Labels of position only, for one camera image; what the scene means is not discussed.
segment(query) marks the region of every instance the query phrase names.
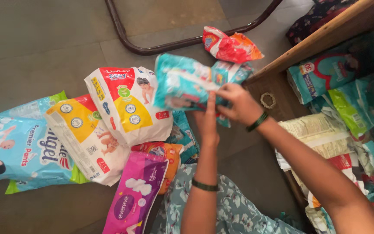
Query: tiled floor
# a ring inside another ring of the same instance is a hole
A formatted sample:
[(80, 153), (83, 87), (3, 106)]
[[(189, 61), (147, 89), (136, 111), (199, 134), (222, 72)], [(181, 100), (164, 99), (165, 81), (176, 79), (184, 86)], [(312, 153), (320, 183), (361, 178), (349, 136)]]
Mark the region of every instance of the tiled floor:
[[(116, 5), (129, 39), (148, 47), (202, 34), (204, 25), (231, 29), (256, 19), (270, 0), (123, 1)], [(265, 58), (257, 69), (290, 48), (284, 34), (311, 0), (283, 0), (256, 29), (246, 33)], [(211, 66), (202, 45), (172, 51)], [(144, 66), (156, 56), (138, 56), (117, 40), (103, 0), (0, 0), (0, 112), (65, 90), (87, 93), (83, 78), (101, 66)], [(193, 130), (197, 129), (188, 116)], [(243, 126), (219, 127), (219, 171), (237, 183), (265, 214), (281, 211), (299, 219), (269, 145)], [(4, 195), (0, 181), (0, 233), (101, 233), (116, 186), (50, 186)]]

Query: green bangle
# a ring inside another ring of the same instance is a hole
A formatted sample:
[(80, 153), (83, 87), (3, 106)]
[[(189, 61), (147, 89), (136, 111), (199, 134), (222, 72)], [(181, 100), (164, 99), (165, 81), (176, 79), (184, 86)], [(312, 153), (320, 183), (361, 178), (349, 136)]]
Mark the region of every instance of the green bangle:
[(268, 118), (268, 114), (266, 113), (266, 111), (264, 111), (263, 114), (252, 125), (246, 127), (246, 130), (248, 132), (251, 132), (252, 130), (257, 128), (259, 125), (261, 125), (261, 123), (265, 121), (267, 118)]
[(200, 182), (197, 182), (194, 177), (191, 179), (191, 184), (194, 187), (197, 187), (201, 190), (209, 191), (209, 192), (217, 192), (219, 190), (219, 187), (217, 185), (208, 185), (208, 184), (202, 184)]

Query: light blue floral fabric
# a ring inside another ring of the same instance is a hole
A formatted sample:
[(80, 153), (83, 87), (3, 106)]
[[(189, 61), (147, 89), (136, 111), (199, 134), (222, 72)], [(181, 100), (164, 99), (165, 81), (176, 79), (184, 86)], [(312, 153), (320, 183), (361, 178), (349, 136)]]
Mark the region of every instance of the light blue floral fabric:
[[(191, 179), (197, 164), (182, 164), (165, 193), (152, 234), (179, 234), (181, 217), (187, 202)], [(285, 222), (263, 215), (226, 176), (219, 175), (216, 233), (303, 234)]]

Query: pink sanitary pad pack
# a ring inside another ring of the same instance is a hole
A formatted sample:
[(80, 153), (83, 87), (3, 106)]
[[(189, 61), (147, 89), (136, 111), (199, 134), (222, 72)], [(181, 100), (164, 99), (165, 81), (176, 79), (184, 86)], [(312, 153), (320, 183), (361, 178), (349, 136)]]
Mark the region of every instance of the pink sanitary pad pack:
[(168, 159), (131, 152), (102, 234), (142, 234), (167, 171)]

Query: orange packaging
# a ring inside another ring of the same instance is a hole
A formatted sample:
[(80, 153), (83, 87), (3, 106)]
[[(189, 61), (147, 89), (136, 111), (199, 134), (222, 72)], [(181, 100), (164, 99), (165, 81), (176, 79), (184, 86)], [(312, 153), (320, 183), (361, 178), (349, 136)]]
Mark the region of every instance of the orange packaging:
[(184, 152), (184, 146), (178, 144), (169, 144), (162, 141), (146, 142), (140, 145), (132, 146), (132, 151), (141, 151), (148, 154), (159, 155), (168, 159), (167, 173), (158, 194), (162, 195), (168, 190), (168, 186), (174, 179), (177, 170), (180, 168), (180, 154)]

